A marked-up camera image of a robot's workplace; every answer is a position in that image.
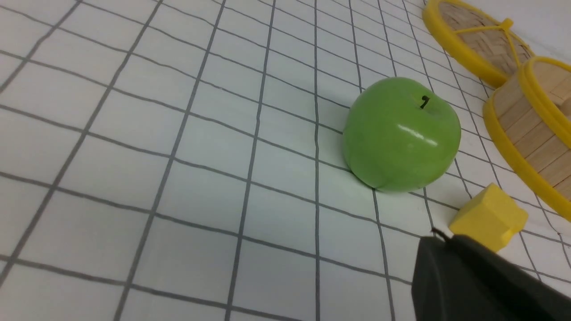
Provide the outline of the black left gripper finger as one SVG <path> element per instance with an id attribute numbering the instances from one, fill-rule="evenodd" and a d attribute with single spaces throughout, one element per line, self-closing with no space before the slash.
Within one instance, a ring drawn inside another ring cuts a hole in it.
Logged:
<path id="1" fill-rule="evenodd" d="M 570 298 L 466 235 L 419 240 L 412 280 L 418 321 L 568 321 Z"/>

